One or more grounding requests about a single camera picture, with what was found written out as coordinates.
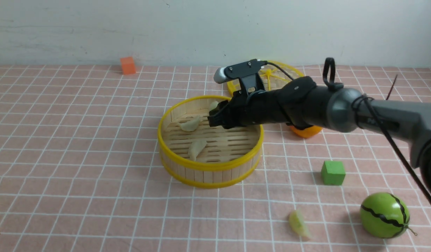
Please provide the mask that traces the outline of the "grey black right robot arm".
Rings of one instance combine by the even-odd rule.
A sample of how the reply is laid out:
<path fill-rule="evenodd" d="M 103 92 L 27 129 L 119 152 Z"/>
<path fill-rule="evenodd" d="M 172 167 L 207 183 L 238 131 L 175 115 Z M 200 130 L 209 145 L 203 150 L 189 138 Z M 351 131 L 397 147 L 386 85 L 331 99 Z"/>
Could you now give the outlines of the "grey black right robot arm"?
<path fill-rule="evenodd" d="M 391 136 L 409 144 L 412 168 L 420 168 L 431 194 L 431 103 L 372 99 L 337 84 L 318 86 L 305 76 L 280 89 L 246 95 L 235 92 L 209 113 L 211 127 L 225 129 L 287 123 L 297 129 L 319 126 L 349 133 L 356 128 Z"/>

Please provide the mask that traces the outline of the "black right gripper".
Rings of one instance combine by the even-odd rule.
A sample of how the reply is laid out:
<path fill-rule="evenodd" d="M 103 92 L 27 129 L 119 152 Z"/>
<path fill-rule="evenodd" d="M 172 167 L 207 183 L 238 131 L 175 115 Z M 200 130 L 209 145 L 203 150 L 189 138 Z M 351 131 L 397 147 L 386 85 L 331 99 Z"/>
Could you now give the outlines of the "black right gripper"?
<path fill-rule="evenodd" d="M 279 90 L 253 94 L 247 101 L 241 91 L 233 93 L 230 102 L 221 101 L 209 111 L 210 127 L 230 129 L 262 124 L 289 123 L 289 116 L 279 103 Z"/>

